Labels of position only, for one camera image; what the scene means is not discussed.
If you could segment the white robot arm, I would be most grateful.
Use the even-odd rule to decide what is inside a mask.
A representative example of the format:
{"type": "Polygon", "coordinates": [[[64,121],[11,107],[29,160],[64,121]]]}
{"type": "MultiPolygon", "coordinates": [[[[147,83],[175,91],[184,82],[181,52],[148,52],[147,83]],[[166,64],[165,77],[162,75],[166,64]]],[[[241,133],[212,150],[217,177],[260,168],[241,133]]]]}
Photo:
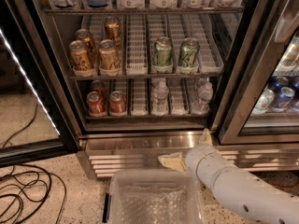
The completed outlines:
{"type": "Polygon", "coordinates": [[[227,161],[205,129],[187,153],[162,155],[159,163],[202,182],[226,209],[267,224],[299,224],[299,197],[277,189],[227,161]]]}

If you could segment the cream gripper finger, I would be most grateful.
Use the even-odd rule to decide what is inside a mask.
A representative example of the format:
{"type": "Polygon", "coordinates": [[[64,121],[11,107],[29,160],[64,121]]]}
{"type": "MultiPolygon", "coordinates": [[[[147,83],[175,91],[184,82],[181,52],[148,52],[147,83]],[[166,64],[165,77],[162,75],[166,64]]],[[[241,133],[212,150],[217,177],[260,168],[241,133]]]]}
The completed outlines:
{"type": "Polygon", "coordinates": [[[158,157],[158,161],[163,167],[178,172],[185,172],[186,167],[183,161],[183,155],[181,152],[175,152],[168,155],[162,155],[158,157]]]}
{"type": "Polygon", "coordinates": [[[203,133],[199,138],[199,144],[200,145],[211,145],[211,146],[213,145],[212,137],[211,137],[209,129],[205,128],[203,130],[203,133]]]}

